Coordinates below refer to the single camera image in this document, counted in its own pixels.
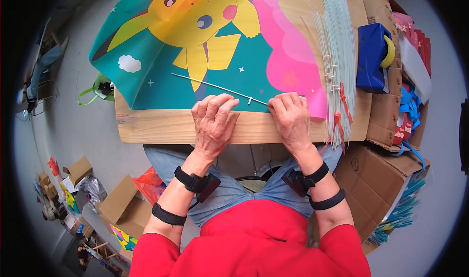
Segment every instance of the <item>red shirt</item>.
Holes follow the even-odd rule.
[[[371,276],[355,227],[335,227],[319,248],[306,247],[306,227],[285,205],[243,202],[207,221],[182,253],[162,235],[142,235],[130,276]]]

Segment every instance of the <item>tape roll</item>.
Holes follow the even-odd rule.
[[[386,35],[384,35],[384,40],[387,43],[387,54],[380,64],[380,67],[383,69],[389,67],[393,62],[394,57],[396,56],[396,48],[394,47],[394,43]]]

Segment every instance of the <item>red sleeve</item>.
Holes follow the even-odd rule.
[[[135,245],[129,276],[169,276],[179,255],[177,245],[166,237],[145,233]]]
[[[339,225],[327,232],[320,241],[320,250],[350,275],[371,277],[360,236],[352,225]]]

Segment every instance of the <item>green bag handle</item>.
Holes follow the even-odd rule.
[[[79,96],[78,96],[78,104],[79,104],[79,105],[88,105],[88,104],[90,104],[91,102],[93,102],[94,99],[96,99],[96,97],[99,96],[99,95],[95,95],[95,96],[93,97],[93,99],[91,99],[91,101],[88,102],[88,103],[86,103],[86,104],[81,103],[81,102],[80,102],[80,97],[81,97],[81,96],[84,96],[84,95],[86,95],[86,94],[88,94],[88,93],[90,93],[91,91],[93,91],[93,87],[91,87],[91,88],[89,88],[89,89],[86,89],[85,91],[83,91],[83,92],[81,92],[81,93],[79,94]]]

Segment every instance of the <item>white cloud print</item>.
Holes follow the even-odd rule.
[[[119,58],[119,68],[126,72],[135,73],[142,68],[142,63],[131,55],[123,55]]]

